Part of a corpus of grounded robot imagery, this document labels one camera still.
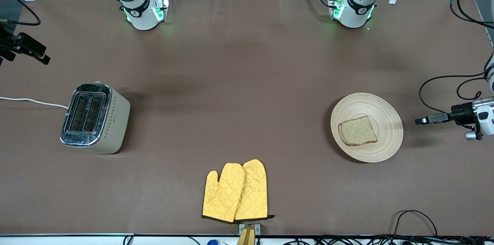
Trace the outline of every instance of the toaster power cord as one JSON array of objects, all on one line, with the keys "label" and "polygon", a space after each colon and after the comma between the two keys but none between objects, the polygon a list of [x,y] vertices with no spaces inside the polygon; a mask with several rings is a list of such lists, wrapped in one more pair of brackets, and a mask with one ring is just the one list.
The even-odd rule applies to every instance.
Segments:
[{"label": "toaster power cord", "polygon": [[39,101],[39,100],[35,100],[35,99],[30,99],[30,98],[9,98],[9,97],[0,97],[0,99],[3,99],[3,100],[12,100],[12,101],[31,101],[31,102],[34,102],[34,103],[39,103],[39,104],[44,104],[44,105],[49,105],[49,106],[57,106],[57,107],[61,107],[61,108],[65,108],[65,109],[69,109],[67,106],[64,106],[64,105],[60,105],[60,104],[53,104],[53,103],[48,103],[48,102],[43,102],[43,101]]}]

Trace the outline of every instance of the wooden plate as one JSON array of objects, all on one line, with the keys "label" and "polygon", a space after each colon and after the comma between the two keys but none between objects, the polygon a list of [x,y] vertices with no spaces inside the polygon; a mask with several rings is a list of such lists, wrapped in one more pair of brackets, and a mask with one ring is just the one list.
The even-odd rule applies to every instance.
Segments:
[{"label": "wooden plate", "polygon": [[[377,136],[377,143],[351,147],[345,145],[338,125],[346,120],[367,115]],[[384,99],[367,93],[351,94],[340,100],[331,114],[331,131],[339,147],[349,156],[375,163],[392,157],[403,140],[403,125],[396,110]]]}]

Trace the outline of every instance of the oven mitt thumb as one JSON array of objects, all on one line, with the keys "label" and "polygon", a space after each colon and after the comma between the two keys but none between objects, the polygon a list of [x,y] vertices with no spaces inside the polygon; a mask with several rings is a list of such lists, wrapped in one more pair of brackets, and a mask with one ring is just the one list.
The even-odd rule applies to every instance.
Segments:
[{"label": "oven mitt thumb", "polygon": [[243,167],[245,187],[235,214],[235,223],[273,218],[274,215],[268,215],[268,187],[264,165],[254,159],[244,163]]},{"label": "oven mitt thumb", "polygon": [[210,171],[204,191],[203,218],[233,223],[244,188],[244,168],[237,163],[227,163],[218,177]]}]

